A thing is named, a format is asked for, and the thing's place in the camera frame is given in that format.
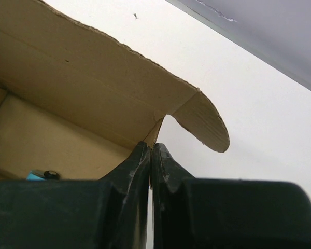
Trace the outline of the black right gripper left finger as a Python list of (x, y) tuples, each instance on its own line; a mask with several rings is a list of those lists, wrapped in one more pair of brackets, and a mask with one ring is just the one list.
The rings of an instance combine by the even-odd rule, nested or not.
[(145, 248), (150, 148), (98, 180), (0, 181), (0, 248)]

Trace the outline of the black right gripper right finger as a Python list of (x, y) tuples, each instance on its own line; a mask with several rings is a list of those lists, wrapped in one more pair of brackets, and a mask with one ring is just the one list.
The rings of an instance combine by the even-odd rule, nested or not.
[(151, 156), (154, 248), (311, 248), (311, 201), (290, 182), (196, 178)]

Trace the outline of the small blue toy car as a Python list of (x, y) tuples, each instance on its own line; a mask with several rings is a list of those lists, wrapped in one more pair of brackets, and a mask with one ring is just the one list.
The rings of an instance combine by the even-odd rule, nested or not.
[(32, 170), (26, 177), (26, 180), (29, 181), (49, 181), (49, 180), (60, 180), (61, 176), (56, 171), (40, 171)]

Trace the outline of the brown cardboard paper box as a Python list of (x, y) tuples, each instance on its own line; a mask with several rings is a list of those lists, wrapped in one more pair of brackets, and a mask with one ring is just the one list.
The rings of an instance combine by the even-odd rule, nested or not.
[(210, 99), (113, 37), (44, 1), (0, 1), (0, 172), (97, 179), (170, 115), (208, 148), (229, 148)]

